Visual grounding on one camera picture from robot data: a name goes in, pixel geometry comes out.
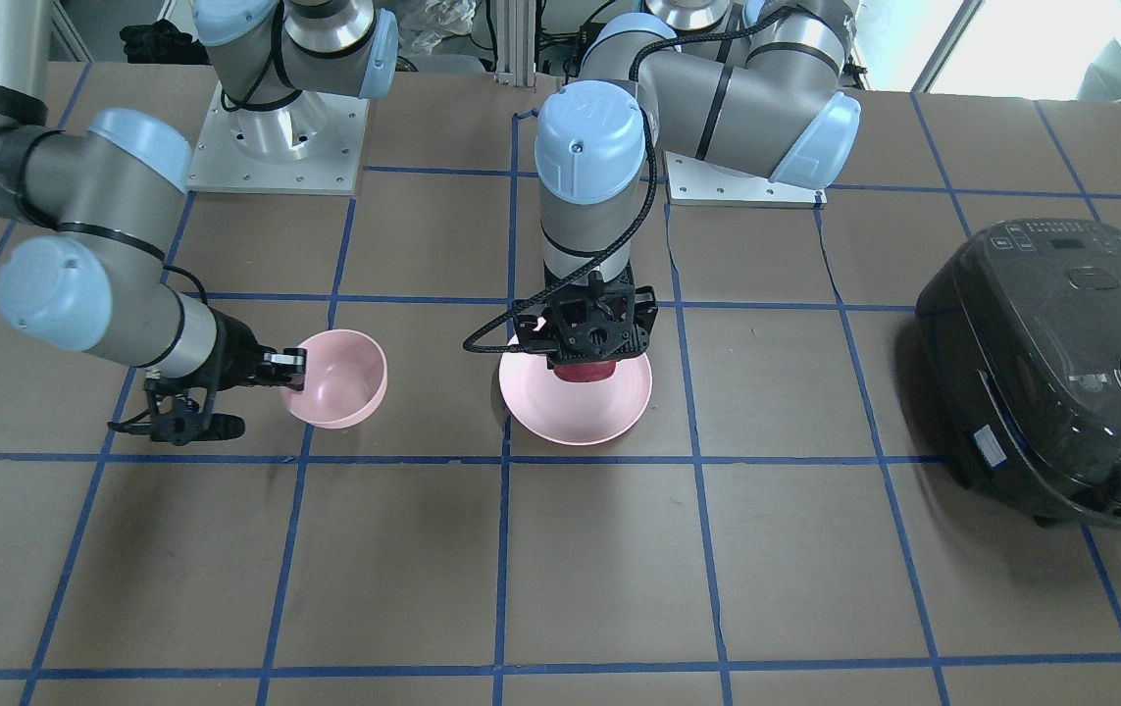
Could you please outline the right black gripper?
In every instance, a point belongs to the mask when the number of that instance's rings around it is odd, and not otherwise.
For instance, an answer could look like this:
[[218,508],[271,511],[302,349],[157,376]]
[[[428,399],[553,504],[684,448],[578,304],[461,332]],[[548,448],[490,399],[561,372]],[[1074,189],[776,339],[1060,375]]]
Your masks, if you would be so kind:
[[241,417],[214,411],[217,393],[252,384],[302,393],[306,349],[270,349],[242,322],[215,309],[184,309],[175,349],[143,382],[146,412],[109,429],[166,445],[241,438]]

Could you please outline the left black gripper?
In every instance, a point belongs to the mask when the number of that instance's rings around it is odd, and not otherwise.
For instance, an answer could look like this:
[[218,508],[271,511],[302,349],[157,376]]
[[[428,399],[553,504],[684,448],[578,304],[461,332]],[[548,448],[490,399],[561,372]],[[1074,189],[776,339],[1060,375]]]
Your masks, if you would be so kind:
[[637,286],[633,267],[605,280],[568,284],[512,318],[516,344],[546,366],[615,361],[648,352],[659,310],[654,287]]

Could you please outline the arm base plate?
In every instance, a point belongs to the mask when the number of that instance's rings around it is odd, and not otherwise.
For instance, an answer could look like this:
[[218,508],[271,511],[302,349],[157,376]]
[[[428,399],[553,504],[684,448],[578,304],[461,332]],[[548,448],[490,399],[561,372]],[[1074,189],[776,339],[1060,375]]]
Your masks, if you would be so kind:
[[671,204],[683,206],[821,210],[828,205],[823,189],[789,186],[669,151],[666,175]]
[[352,196],[369,100],[303,92],[272,112],[226,111],[216,86],[193,148],[188,189]]

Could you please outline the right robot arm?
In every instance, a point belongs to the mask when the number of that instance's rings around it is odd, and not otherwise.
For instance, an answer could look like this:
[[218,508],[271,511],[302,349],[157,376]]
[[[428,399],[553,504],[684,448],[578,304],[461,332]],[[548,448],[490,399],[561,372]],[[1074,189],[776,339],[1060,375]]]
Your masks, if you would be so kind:
[[[198,40],[245,151],[261,121],[296,117],[291,155],[328,143],[318,94],[383,97],[397,72],[397,18],[372,1],[197,1]],[[111,429],[174,446],[234,439],[240,417],[219,393],[274,387],[296,419],[349,428],[385,398],[385,353],[333,329],[290,349],[261,344],[245,323],[161,281],[188,193],[193,147],[160,118],[98,113],[84,134],[46,122],[49,1],[0,1],[0,219],[44,227],[0,269],[0,314],[55,349],[146,372],[142,412]]]

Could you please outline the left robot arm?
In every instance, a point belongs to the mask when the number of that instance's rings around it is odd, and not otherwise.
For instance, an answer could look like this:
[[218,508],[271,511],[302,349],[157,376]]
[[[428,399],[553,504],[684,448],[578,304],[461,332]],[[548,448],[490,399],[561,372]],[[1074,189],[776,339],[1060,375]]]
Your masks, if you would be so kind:
[[658,13],[601,29],[574,83],[543,102],[535,170],[541,292],[509,310],[510,350],[564,381],[602,381],[648,349],[658,304],[629,244],[654,204],[660,152],[823,189],[854,146],[860,104],[840,77],[854,1],[748,1],[703,31]]

